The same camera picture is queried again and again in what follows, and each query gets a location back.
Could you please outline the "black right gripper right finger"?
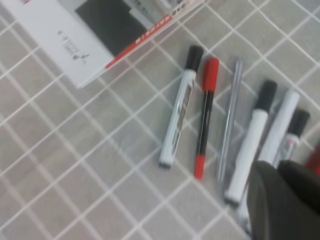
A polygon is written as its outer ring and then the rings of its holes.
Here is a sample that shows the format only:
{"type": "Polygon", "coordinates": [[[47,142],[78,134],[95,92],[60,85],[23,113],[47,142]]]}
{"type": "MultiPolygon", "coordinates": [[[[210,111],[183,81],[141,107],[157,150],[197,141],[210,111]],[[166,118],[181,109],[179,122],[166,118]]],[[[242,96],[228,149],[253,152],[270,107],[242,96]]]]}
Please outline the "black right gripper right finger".
{"type": "Polygon", "coordinates": [[[282,160],[277,171],[294,194],[319,215],[320,176],[291,160],[282,160]]]}

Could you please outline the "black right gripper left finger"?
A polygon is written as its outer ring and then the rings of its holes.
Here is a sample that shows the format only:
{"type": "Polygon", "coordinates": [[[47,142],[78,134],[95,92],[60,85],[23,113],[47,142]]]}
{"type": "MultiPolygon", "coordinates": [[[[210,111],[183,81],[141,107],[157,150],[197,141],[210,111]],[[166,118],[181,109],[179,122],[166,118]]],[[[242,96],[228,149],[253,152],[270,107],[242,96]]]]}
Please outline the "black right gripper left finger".
{"type": "Polygon", "coordinates": [[[304,204],[266,161],[250,171],[247,207],[254,240],[318,240],[320,215],[304,204]]]}

